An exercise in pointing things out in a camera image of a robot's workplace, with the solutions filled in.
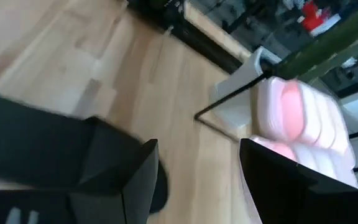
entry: light wood flooring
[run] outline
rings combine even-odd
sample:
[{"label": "light wood flooring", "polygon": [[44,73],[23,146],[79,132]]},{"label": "light wood flooring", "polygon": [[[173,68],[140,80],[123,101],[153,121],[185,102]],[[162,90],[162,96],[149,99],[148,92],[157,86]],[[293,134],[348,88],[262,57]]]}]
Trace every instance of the light wood flooring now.
[{"label": "light wood flooring", "polygon": [[252,223],[237,145],[193,122],[225,78],[114,0],[0,0],[0,95],[159,140],[170,198],[149,223]]}]

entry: pink cushion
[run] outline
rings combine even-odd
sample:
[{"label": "pink cushion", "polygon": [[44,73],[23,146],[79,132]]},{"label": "pink cushion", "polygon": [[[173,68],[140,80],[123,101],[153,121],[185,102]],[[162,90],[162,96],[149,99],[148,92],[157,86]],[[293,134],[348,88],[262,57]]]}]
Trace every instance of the pink cushion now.
[{"label": "pink cushion", "polygon": [[297,82],[288,82],[281,97],[283,125],[289,141],[296,140],[305,125],[303,102]]},{"label": "pink cushion", "polygon": [[307,145],[313,145],[318,140],[321,133],[321,120],[316,106],[316,98],[308,85],[299,81],[293,82],[299,84],[305,121],[302,133],[296,141]]},{"label": "pink cushion", "polygon": [[[335,140],[330,148],[340,154],[346,154],[346,151],[348,151],[349,148],[352,152],[351,145],[349,142],[349,134],[347,132],[345,120],[341,114],[341,110],[339,109],[336,102],[331,98],[327,98],[327,105],[332,117],[332,122],[336,134]],[[354,167],[354,156],[352,155],[352,153],[348,155],[350,156],[349,162],[353,164]]]},{"label": "pink cushion", "polygon": [[281,93],[286,82],[281,78],[269,78],[259,84],[257,111],[260,131],[269,139],[286,139],[283,128]]},{"label": "pink cushion", "polygon": [[321,132],[314,146],[329,149],[335,140],[335,128],[332,114],[328,109],[327,96],[315,90],[314,97],[316,98],[316,106],[321,122]]}]

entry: pink and white pillow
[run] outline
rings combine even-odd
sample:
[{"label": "pink and white pillow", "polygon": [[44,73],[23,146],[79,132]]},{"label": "pink and white pillow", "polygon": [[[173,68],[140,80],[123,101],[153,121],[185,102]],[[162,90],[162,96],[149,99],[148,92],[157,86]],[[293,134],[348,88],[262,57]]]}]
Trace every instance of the pink and white pillow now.
[{"label": "pink and white pillow", "polygon": [[[335,100],[298,80],[272,77],[259,85],[258,122],[262,134],[352,156],[341,111]],[[354,157],[348,158],[354,167]]]}]

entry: red object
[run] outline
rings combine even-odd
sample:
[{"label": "red object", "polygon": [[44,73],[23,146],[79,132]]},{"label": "red object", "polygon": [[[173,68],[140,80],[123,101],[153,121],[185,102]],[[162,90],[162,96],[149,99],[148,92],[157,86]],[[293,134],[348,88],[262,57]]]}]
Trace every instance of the red object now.
[{"label": "red object", "polygon": [[318,7],[313,1],[310,1],[303,6],[302,12],[305,15],[305,19],[302,21],[302,25],[309,32],[324,22],[323,17],[317,15],[317,10]]}]

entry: wooden floor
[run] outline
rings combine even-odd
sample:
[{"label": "wooden floor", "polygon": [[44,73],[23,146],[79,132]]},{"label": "wooden floor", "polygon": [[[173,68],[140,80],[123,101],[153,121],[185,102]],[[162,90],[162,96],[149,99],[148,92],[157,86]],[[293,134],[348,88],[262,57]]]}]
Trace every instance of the wooden floor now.
[{"label": "wooden floor", "polygon": [[251,223],[237,145],[192,118],[226,74],[121,8],[0,0],[0,95],[157,138],[170,198],[149,223]]}]

